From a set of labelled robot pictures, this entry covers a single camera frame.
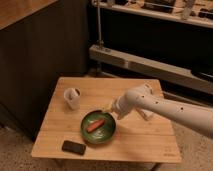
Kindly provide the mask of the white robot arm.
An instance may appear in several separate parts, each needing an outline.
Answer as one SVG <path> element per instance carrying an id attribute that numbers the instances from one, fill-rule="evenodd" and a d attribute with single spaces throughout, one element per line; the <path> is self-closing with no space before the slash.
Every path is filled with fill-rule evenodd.
<path id="1" fill-rule="evenodd" d="M 159 114 L 213 139 L 213 108 L 157 97 L 148 84 L 128 89 L 113 100 L 104 111 L 115 112 L 117 118 L 122 119 L 133 109 Z"/>

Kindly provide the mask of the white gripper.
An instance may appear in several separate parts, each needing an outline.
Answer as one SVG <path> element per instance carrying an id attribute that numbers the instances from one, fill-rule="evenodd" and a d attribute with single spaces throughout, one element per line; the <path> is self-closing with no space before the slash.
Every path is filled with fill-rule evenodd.
<path id="1" fill-rule="evenodd" d="M 117 119 L 120 120 L 129 114 L 132 106 L 128 103 L 125 96 L 116 98 L 112 104 L 108 104 L 102 108 L 104 113 L 111 113 L 112 111 L 117 114 Z"/>

